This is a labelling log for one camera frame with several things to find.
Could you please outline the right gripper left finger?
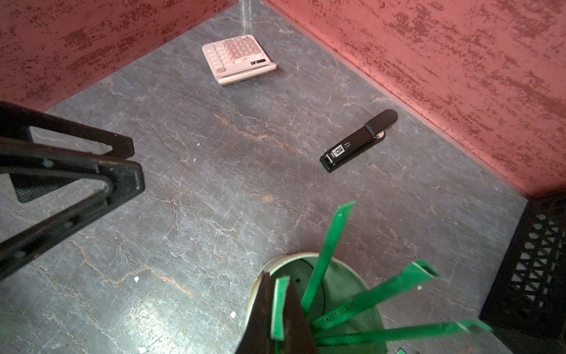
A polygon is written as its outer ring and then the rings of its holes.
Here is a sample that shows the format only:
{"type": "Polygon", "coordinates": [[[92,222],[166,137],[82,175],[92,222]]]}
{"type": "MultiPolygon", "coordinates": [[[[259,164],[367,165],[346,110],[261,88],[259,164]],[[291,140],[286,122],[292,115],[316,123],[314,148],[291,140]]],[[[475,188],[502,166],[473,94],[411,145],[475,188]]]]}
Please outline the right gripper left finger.
{"type": "Polygon", "coordinates": [[[271,339],[274,284],[269,272],[263,273],[259,280],[249,322],[236,353],[274,353],[271,339]]]}

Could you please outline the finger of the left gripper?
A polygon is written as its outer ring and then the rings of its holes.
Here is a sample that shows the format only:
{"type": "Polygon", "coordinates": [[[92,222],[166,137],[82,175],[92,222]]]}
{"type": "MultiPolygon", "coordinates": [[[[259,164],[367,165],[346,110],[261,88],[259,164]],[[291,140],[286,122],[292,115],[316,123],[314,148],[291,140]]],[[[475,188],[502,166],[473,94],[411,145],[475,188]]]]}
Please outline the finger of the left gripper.
{"type": "Polygon", "coordinates": [[[1,137],[33,142],[31,127],[108,145],[106,156],[128,159],[135,154],[130,137],[1,101],[1,137]]]}
{"type": "Polygon", "coordinates": [[[1,279],[144,192],[141,165],[125,159],[1,139],[1,172],[106,183],[94,195],[1,243],[1,279]]]}

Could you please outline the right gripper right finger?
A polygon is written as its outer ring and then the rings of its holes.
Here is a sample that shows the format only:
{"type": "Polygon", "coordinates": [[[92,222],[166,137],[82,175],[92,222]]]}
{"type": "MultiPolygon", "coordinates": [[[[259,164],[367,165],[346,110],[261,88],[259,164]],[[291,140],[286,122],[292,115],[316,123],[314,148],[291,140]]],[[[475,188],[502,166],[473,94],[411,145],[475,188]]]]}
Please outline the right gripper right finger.
{"type": "Polygon", "coordinates": [[[287,287],[284,304],[284,342],[282,352],[288,354],[319,353],[304,317],[301,300],[293,280],[287,287]]]}

